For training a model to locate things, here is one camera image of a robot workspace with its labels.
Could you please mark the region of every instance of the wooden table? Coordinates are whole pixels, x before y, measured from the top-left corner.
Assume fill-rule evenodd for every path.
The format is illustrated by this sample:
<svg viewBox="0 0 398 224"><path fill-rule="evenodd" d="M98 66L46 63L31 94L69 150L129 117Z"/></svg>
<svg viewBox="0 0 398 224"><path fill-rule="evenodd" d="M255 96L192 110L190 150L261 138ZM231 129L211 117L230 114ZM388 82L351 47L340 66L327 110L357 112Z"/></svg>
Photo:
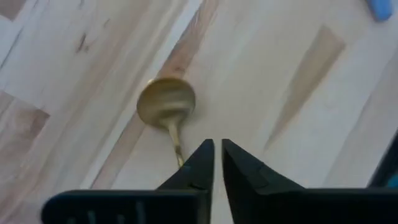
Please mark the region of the wooden table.
<svg viewBox="0 0 398 224"><path fill-rule="evenodd" d="M398 127L398 16L361 0L0 0L0 223L70 189L154 189L178 168L137 97L186 79L188 157L230 138L305 187L365 187Z"/></svg>

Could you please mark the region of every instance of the black tool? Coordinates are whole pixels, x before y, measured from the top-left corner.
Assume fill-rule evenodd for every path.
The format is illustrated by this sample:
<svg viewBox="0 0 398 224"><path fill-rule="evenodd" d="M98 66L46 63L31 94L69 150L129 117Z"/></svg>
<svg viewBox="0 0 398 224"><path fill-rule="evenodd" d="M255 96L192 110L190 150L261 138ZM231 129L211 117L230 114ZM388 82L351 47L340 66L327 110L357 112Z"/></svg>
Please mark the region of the black tool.
<svg viewBox="0 0 398 224"><path fill-rule="evenodd" d="M398 191L305 189L223 140L224 181L235 224L396 223ZM75 190L42 210L53 223L210 223L214 144L204 141L157 190Z"/></svg>

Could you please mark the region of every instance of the brass spoon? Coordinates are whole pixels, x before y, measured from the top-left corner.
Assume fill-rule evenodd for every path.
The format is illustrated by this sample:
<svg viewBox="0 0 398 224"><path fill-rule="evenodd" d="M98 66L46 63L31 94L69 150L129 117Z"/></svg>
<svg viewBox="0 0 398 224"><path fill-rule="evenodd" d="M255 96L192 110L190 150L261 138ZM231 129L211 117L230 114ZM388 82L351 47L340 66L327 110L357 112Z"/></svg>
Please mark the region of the brass spoon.
<svg viewBox="0 0 398 224"><path fill-rule="evenodd" d="M138 99L137 112L141 120L156 128L169 130L179 167L184 164L179 127L194 108L193 88L178 78L159 78L150 81Z"/></svg>

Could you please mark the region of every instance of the gold spoon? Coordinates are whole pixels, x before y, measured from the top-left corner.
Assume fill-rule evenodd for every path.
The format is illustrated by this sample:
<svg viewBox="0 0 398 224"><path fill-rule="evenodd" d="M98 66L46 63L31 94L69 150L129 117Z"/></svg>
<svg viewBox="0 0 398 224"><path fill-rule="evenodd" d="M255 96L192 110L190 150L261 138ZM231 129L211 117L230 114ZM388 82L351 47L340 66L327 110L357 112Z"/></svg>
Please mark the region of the gold spoon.
<svg viewBox="0 0 398 224"><path fill-rule="evenodd" d="M195 92L179 78L150 81L138 99L137 112L141 120L156 128L169 130L179 167L184 164L179 127L194 108Z"/></svg>

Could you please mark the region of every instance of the spoon handle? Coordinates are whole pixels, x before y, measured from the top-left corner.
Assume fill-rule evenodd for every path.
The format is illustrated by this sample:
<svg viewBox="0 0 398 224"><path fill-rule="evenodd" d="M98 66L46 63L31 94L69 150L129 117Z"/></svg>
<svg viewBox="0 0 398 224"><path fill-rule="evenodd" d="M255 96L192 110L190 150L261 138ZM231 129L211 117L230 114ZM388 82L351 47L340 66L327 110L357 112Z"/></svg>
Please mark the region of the spoon handle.
<svg viewBox="0 0 398 224"><path fill-rule="evenodd" d="M178 166L182 167L184 165L184 160L181 153L180 137L178 136L177 124L172 123L169 125L169 133L173 141L175 155L177 156Z"/></svg>

